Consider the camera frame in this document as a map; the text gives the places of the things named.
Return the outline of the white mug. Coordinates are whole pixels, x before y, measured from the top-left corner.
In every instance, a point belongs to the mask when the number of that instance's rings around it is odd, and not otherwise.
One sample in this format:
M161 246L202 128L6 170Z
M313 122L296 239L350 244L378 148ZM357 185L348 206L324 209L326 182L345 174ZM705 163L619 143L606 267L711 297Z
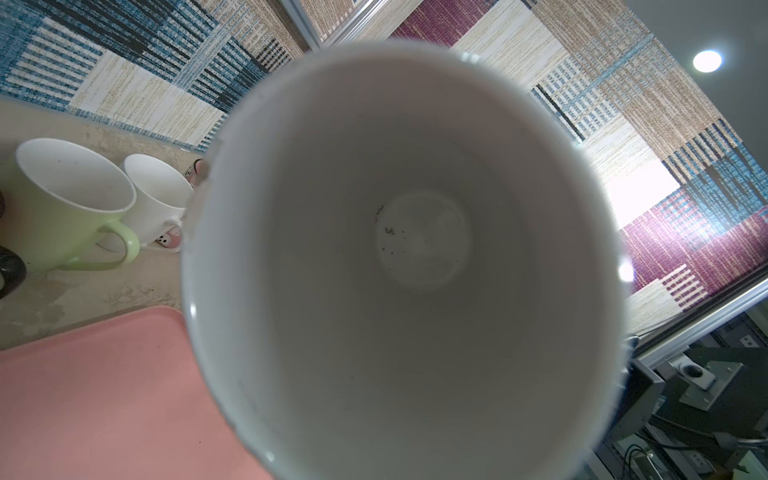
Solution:
M171 165L145 154L128 155L122 169L135 187L136 201L121 223L136 234L143 249L178 252L192 186Z

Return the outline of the red mug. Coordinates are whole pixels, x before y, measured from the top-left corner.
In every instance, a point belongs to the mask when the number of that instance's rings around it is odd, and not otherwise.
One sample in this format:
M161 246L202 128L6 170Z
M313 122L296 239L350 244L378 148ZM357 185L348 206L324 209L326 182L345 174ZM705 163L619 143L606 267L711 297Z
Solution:
M1 193L1 298L12 294L25 281L27 265L19 253L19 226L14 214L7 216L8 205Z

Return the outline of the light green mug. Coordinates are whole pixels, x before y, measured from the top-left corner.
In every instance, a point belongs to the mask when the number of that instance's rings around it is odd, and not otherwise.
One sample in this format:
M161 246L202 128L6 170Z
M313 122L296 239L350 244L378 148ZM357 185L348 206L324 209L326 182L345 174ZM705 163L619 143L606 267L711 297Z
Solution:
M1 164L1 193L1 245L29 272L112 270L139 254L137 235L121 222L136 189L121 168L88 148L53 138L21 143ZM106 234L122 241L122 257L84 260Z

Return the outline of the pink ghost pattern mug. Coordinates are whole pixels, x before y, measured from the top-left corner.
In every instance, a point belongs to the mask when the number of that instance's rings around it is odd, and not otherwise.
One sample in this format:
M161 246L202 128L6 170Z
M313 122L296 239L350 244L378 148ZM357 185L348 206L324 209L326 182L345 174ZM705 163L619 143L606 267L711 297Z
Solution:
M183 176L187 182L195 188L207 171L207 162L202 158L198 158L186 170ZM178 226L171 227L156 239L156 243L165 249L177 251L182 243L182 229Z

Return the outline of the pink plastic tray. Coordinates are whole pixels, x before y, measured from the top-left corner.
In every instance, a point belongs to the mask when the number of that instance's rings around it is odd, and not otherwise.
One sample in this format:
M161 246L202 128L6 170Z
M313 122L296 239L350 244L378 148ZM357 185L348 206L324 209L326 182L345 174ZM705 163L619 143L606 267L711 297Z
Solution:
M263 479L198 370L182 314L150 307L1 354L5 479Z

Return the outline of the blue mug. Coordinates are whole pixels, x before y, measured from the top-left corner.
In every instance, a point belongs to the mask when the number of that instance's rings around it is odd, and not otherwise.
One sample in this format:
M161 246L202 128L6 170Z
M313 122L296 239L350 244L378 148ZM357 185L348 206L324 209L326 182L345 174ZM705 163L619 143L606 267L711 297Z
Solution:
M603 188L532 98L414 41L313 52L234 106L187 208L206 385L276 479L570 479L629 357Z

